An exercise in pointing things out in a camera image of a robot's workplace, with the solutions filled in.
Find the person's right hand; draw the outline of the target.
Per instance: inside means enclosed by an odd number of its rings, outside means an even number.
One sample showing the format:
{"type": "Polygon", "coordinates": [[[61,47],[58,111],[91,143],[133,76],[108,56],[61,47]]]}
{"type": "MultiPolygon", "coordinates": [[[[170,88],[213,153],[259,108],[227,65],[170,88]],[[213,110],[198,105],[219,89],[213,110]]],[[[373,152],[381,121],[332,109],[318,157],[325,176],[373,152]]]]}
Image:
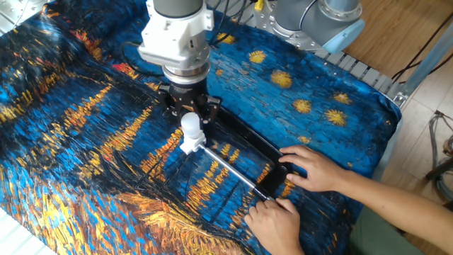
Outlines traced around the person's right hand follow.
{"type": "Polygon", "coordinates": [[[306,171],[306,177],[287,175],[287,179],[297,186],[314,192],[341,192],[341,186],[347,183],[348,172],[319,152],[301,145],[285,147],[280,151],[283,156],[279,162],[291,163],[306,171]]]}

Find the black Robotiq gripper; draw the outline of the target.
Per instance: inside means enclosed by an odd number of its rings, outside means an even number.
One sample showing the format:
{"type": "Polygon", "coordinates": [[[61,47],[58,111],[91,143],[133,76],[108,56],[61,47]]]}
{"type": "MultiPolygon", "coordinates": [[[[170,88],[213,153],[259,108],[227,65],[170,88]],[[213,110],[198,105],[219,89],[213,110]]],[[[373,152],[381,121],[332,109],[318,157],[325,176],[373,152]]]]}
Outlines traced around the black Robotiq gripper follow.
{"type": "Polygon", "coordinates": [[[172,115],[181,118],[186,110],[202,113],[204,124],[216,118],[222,104],[220,97],[208,96],[206,79],[194,84],[171,82],[170,88],[160,88],[158,95],[172,115]]]}

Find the person's left hand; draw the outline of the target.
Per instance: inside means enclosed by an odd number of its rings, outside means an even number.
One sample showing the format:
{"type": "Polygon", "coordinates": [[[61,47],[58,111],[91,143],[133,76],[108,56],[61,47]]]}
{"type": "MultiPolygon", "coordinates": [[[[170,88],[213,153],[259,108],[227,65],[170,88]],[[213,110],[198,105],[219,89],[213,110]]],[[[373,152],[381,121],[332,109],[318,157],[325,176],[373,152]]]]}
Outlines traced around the person's left hand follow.
{"type": "Polygon", "coordinates": [[[244,220],[270,254],[304,254],[299,242],[300,216],[290,200],[258,202],[244,220]]]}

